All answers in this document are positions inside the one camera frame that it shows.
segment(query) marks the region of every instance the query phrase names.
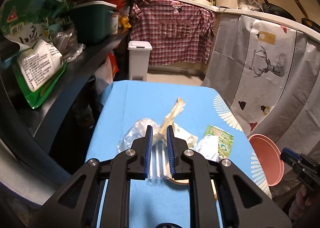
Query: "deer print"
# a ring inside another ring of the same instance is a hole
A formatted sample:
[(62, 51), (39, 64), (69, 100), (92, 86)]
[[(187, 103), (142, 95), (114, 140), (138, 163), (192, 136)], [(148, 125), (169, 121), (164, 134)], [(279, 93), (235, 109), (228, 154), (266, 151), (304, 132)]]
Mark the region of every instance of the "deer print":
[(270, 59), (267, 58), (267, 52), (266, 50), (263, 48), (263, 46), (261, 46), (261, 48), (263, 50), (257, 51), (258, 52), (262, 52), (263, 56), (261, 56), (262, 58), (264, 58), (265, 63), (267, 64), (266, 68), (263, 69), (259, 69), (259, 72), (257, 73), (254, 69), (254, 73), (256, 74), (256, 76), (254, 76), (255, 78), (260, 77), (263, 73), (267, 73), (267, 72), (272, 72), (273, 74), (275, 74), (276, 76), (279, 77), (283, 77), (285, 75), (285, 68), (287, 66), (287, 62), (286, 62), (286, 57), (284, 54), (280, 54), (279, 56), (279, 61), (277, 62), (276, 65), (272, 65), (270, 62)]

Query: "gray curtain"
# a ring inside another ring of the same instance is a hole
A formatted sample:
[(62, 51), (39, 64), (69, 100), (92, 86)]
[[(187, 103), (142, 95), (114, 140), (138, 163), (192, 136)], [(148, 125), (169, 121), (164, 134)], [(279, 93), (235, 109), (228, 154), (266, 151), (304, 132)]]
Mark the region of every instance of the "gray curtain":
[[(222, 15), (208, 71), (202, 86), (214, 88), (231, 107), (249, 44), (249, 32), (256, 19), (239, 15)], [(320, 44), (302, 32), (296, 34), (296, 46), (288, 80), (279, 101), (249, 136), (263, 134), (280, 150), (288, 147), (320, 160)], [(272, 187), (273, 195), (281, 195), (297, 185), (291, 168), (285, 166), (281, 183)]]

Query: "floor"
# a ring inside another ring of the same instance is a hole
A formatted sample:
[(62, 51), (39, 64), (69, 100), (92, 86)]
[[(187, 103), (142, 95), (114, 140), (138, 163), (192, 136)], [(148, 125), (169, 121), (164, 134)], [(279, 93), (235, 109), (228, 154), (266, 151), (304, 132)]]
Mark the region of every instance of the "floor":
[(148, 73), (147, 81), (191, 86), (200, 86), (202, 84), (202, 80), (197, 76), (161, 72)]

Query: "teal storage bin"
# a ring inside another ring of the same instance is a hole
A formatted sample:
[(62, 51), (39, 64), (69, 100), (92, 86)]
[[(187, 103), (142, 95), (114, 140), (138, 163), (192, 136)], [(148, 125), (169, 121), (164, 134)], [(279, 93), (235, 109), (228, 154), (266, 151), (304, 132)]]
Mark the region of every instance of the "teal storage bin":
[(78, 43), (96, 44), (110, 35), (114, 8), (116, 5), (104, 1), (75, 5), (67, 15), (78, 31)]

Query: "human hand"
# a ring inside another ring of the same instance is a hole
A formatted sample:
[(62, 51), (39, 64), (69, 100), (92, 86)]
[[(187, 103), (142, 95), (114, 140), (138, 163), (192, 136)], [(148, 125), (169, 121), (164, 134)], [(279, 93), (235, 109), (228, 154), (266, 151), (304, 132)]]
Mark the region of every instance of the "human hand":
[(296, 199), (293, 201), (291, 208), (289, 209), (289, 217), (292, 220), (296, 220), (305, 214), (305, 210), (312, 205), (312, 197), (305, 199), (307, 195), (307, 188), (302, 185), (300, 190), (296, 193)]

